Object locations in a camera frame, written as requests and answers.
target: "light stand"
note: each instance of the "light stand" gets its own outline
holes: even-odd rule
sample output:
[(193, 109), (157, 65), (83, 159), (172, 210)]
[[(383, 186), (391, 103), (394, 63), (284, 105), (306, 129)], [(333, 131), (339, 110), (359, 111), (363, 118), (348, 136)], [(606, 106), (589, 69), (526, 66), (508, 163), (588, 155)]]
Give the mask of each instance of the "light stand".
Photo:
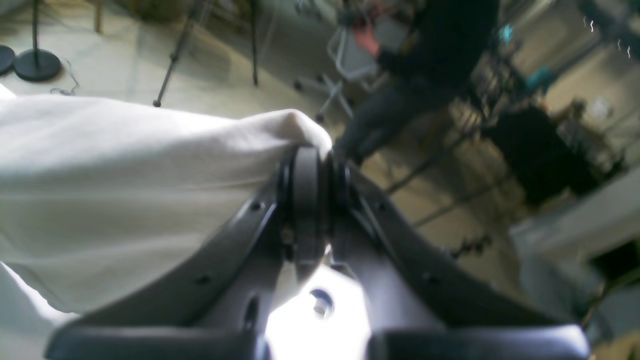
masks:
[(38, 48), (39, 2), (39, 0), (33, 0), (33, 48), (19, 54), (13, 61), (15, 74), (24, 81), (48, 81), (62, 71), (62, 64), (57, 56)]
[[(180, 34), (180, 38), (178, 39), (178, 43), (175, 46), (175, 50), (170, 55), (171, 64), (169, 65), (169, 69), (166, 71), (166, 75), (164, 76), (164, 82), (162, 87), (160, 88), (160, 93), (156, 100), (154, 100), (153, 105), (156, 108), (162, 106), (162, 98), (164, 96), (164, 92), (166, 91), (167, 84), (169, 83), (169, 78), (175, 69), (175, 66), (178, 64), (180, 60), (180, 54), (182, 54), (184, 47), (188, 43), (189, 36), (191, 31), (193, 30), (193, 26), (198, 21), (198, 11), (202, 9), (202, 11), (206, 11), (207, 8), (206, 1), (210, 0), (194, 0), (193, 5), (189, 11), (189, 15), (187, 17), (187, 22), (184, 25), (184, 29), (182, 29), (182, 34)], [(256, 44), (256, 9), (257, 9), (257, 1), (249, 0), (251, 5), (251, 41), (252, 41), (252, 60), (253, 60), (253, 84), (258, 86), (258, 60), (257, 60), (257, 44)]]
[(182, 34), (180, 34), (180, 38), (178, 39), (178, 44), (175, 46), (175, 50), (170, 55), (171, 64), (169, 65), (169, 69), (167, 69), (166, 75), (164, 76), (164, 82), (162, 84), (162, 87), (160, 88), (160, 93), (158, 94), (158, 98), (153, 102), (156, 108), (162, 106), (162, 98), (164, 96), (164, 92), (166, 91), (166, 86), (169, 83), (169, 78), (171, 77), (175, 66), (178, 64), (178, 61), (180, 60), (180, 54), (184, 50), (184, 47), (187, 45), (187, 40), (189, 39), (191, 31), (193, 30), (193, 26), (197, 21), (198, 9), (200, 9), (199, 5), (203, 1), (206, 0), (194, 0), (193, 4), (191, 5), (189, 16), (187, 17), (187, 23), (185, 23), (184, 29), (182, 29)]
[(8, 46), (0, 45), (0, 76), (13, 69), (13, 59), (15, 52)]

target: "screw hole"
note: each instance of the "screw hole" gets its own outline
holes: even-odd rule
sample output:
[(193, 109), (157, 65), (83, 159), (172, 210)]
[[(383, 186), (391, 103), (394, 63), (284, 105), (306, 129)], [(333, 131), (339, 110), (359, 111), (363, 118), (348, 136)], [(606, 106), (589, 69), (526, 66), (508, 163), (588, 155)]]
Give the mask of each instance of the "screw hole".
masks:
[(430, 283), (430, 284), (437, 284), (440, 282), (440, 280), (435, 277), (433, 274), (429, 273), (429, 272), (425, 272), (422, 274), (422, 279), (425, 280), (426, 282)]
[(251, 331), (255, 329), (255, 325), (258, 322), (258, 297), (253, 297), (249, 301), (249, 305), (244, 312), (243, 328), (245, 331)]
[(254, 202), (253, 204), (251, 204), (251, 210), (258, 211), (260, 209), (264, 209), (264, 203), (263, 202)]
[(200, 275), (200, 276), (198, 276), (196, 278), (196, 284), (197, 285), (209, 284), (211, 282), (212, 278), (213, 278), (213, 276), (211, 275), (211, 273), (206, 272), (206, 273), (204, 273), (204, 274), (202, 274), (202, 275)]

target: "chair base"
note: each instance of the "chair base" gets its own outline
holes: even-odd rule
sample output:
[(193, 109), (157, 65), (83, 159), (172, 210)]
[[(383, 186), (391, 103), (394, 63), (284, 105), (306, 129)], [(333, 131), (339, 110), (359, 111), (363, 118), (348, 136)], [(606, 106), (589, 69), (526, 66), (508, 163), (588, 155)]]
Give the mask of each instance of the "chair base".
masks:
[(318, 122), (322, 122), (324, 120), (324, 114), (326, 113), (329, 106), (331, 106), (335, 101), (338, 101), (340, 107), (344, 110), (349, 119), (353, 117), (353, 110), (351, 109), (350, 104), (351, 101), (347, 99), (342, 93), (342, 88), (344, 87), (344, 83), (342, 82), (342, 80), (334, 82), (326, 74), (321, 74), (317, 79), (309, 79), (303, 77), (296, 78), (293, 86), (296, 90), (309, 88), (311, 90), (329, 95), (329, 98), (324, 102), (322, 108), (320, 108), (320, 111), (316, 115), (316, 120)]

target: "tripod leg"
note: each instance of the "tripod leg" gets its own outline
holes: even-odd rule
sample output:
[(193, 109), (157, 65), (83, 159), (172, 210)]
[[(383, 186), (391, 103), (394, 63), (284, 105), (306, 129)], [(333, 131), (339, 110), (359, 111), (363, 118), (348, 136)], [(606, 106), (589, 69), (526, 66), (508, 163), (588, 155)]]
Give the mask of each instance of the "tripod leg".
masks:
[(258, 6), (257, 0), (250, 0), (251, 2), (251, 54), (253, 56), (253, 84), (258, 86), (258, 55), (257, 55), (257, 45), (256, 45), (256, 29), (255, 29), (255, 18), (257, 16), (256, 7)]
[(175, 66), (178, 64), (178, 60), (180, 57), (180, 53), (187, 45), (187, 40), (189, 40), (189, 34), (191, 34), (191, 30), (193, 29), (193, 24), (195, 23), (196, 17), (198, 15), (199, 9), (199, 0), (193, 2), (193, 6), (189, 12), (189, 17), (187, 18), (187, 23), (184, 25), (184, 29), (182, 30), (182, 34), (180, 34), (180, 38), (178, 39), (178, 44), (175, 47), (174, 52), (171, 54), (171, 64), (169, 64), (169, 69), (166, 71), (166, 75), (164, 77), (164, 82), (162, 87), (160, 88), (160, 93), (158, 94), (158, 98), (154, 100), (154, 106), (159, 108), (162, 106), (162, 97), (164, 96), (164, 91), (166, 90), (166, 86), (169, 83), (169, 78), (171, 77), (171, 73), (175, 69)]

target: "person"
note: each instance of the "person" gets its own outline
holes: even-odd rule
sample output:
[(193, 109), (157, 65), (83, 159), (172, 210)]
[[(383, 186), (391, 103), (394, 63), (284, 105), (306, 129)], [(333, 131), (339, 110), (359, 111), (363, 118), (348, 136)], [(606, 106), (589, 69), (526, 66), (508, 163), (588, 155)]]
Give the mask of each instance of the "person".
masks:
[(499, 0), (428, 0), (399, 53), (382, 48), (371, 25), (354, 28), (356, 43), (394, 81), (356, 109), (336, 154), (360, 165), (415, 117), (451, 102), (484, 52), (499, 8)]

